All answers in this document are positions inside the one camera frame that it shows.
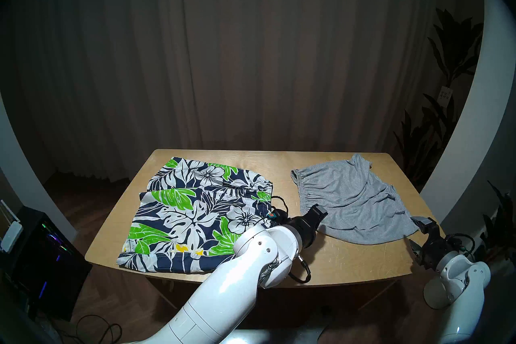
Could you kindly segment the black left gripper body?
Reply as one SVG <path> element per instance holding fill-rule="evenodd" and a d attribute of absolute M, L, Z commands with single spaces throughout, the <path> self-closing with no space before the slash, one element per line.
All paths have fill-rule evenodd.
<path fill-rule="evenodd" d="M 327 215 L 328 211 L 323 206 L 314 204 L 303 216 L 288 218 L 288 225 L 300 236 L 302 248 L 308 248 L 312 245 L 316 237 L 316 231 Z"/>

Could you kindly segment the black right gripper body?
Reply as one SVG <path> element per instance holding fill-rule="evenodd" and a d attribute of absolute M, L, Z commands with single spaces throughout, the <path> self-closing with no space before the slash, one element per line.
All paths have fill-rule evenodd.
<path fill-rule="evenodd" d="M 442 237 L 437 226 L 426 226 L 420 229 L 427 234 L 427 240 L 419 252 L 419 265 L 425 269 L 436 271 L 439 262 L 450 252 L 460 250 L 460 239 L 452 235 Z"/>

